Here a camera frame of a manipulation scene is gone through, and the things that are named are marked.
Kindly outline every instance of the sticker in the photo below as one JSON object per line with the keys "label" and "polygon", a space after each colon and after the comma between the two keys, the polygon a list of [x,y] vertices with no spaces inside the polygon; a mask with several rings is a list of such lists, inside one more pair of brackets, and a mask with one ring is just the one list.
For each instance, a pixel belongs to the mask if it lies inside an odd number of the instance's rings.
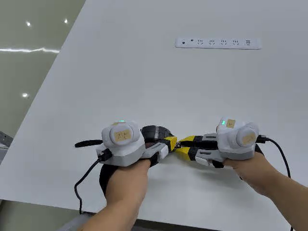
{"label": "sticker", "polygon": [[248,143],[255,142],[255,140],[256,140],[256,135],[254,132],[252,132],[244,136],[242,139],[242,142],[243,142],[243,145],[246,145]]}
{"label": "sticker", "polygon": [[131,139],[131,133],[129,129],[126,129],[124,131],[118,131],[114,133],[115,141],[125,141]]}
{"label": "sticker", "polygon": [[234,128],[235,120],[234,119],[228,119],[226,127],[227,128]]}

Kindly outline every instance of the floor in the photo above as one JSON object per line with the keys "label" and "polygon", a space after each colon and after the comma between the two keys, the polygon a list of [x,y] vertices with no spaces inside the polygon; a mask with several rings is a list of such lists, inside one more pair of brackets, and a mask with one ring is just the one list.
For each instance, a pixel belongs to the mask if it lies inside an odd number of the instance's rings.
{"label": "floor", "polygon": [[[15,136],[84,2],[1,1],[0,131]],[[76,215],[74,210],[3,201],[0,231],[54,231]]]}

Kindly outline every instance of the power strip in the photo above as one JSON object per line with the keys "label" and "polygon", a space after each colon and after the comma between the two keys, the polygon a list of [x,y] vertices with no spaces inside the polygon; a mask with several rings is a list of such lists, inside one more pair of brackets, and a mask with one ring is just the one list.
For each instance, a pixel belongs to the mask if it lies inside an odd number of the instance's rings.
{"label": "power strip", "polygon": [[175,41],[175,46],[179,48],[241,50],[259,50],[262,48],[261,40],[258,38],[177,38]]}

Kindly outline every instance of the black cable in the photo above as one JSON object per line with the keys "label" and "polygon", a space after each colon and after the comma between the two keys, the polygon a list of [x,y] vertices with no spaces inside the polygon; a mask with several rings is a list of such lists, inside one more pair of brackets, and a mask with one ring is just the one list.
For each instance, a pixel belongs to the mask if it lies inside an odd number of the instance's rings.
{"label": "black cable", "polygon": [[278,144],[276,141],[274,141],[274,140],[272,140],[272,139],[270,139],[270,138],[266,138],[266,141],[270,141],[270,142],[272,142],[272,143],[273,143],[273,144],[275,144],[275,145],[276,145],[276,147],[279,149],[279,151],[280,151],[280,153],[281,153],[281,156],[282,156],[282,158],[283,158],[283,161],[284,161],[285,167],[286,167],[286,169],[287,169],[287,174],[288,174],[288,177],[289,177],[289,178],[291,178],[290,168],[289,168],[289,165],[288,165],[287,159],[285,158],[284,153],[283,153],[283,151],[282,151],[281,147],[279,146],[279,144]]}
{"label": "black cable", "polygon": [[276,141],[274,141],[274,140],[272,140],[272,139],[270,139],[270,138],[267,138],[266,136],[263,136],[263,135],[259,135],[256,142],[257,142],[257,143],[265,143],[266,141],[272,142],[272,143],[275,144],[276,147],[279,149],[279,151],[280,151],[280,153],[281,153],[281,156],[282,156],[282,158],[283,158],[285,167],[286,167],[286,169],[287,169],[288,177],[291,178],[291,172],[290,172],[290,168],[289,168],[289,165],[288,165],[288,161],[287,161],[287,159],[285,158],[285,155],[284,155],[284,153],[283,153],[283,150],[281,149],[281,147],[279,146],[279,144],[278,144]]}
{"label": "black cable", "polygon": [[88,174],[92,171],[92,169],[100,162],[99,159],[97,159],[92,165],[91,167],[87,170],[87,172],[83,175],[83,177],[77,181],[77,183],[74,185],[74,190],[75,190],[75,194],[76,194],[76,197],[79,199],[79,214],[82,214],[82,199],[81,197],[79,196],[79,193],[77,191],[77,186],[83,182],[83,180],[88,176]]}

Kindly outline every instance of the white table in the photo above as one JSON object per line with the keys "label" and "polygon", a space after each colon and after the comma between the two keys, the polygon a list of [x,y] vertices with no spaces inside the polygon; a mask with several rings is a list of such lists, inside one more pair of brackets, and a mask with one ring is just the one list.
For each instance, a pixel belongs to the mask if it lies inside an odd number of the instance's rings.
{"label": "white table", "polygon": [[[1,164],[0,198],[77,209],[74,183],[96,153],[73,145],[99,139],[118,119],[162,125],[179,138],[214,131],[223,115],[254,121],[281,144],[294,179],[308,185],[307,9],[304,1],[87,0]],[[261,38],[263,49],[177,49],[181,36]],[[285,173],[278,150],[261,148]],[[79,188],[87,211],[105,204],[99,172]],[[139,218],[289,229],[232,170],[175,155],[149,171]]]}

